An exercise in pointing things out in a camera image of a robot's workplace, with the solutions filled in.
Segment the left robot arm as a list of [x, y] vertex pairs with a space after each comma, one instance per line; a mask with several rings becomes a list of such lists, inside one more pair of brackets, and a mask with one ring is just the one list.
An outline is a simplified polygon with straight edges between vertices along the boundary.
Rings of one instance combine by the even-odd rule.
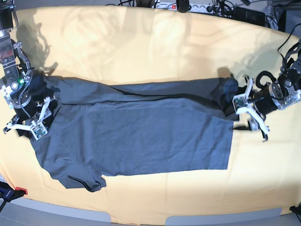
[[270, 72], [262, 71], [251, 79], [245, 76], [245, 91], [232, 99], [236, 115], [250, 115], [247, 126], [236, 126], [234, 130], [260, 130], [264, 141], [268, 141], [270, 129], [265, 125], [266, 116], [277, 110], [301, 101], [301, 42], [298, 41], [282, 56], [280, 74], [275, 78]]

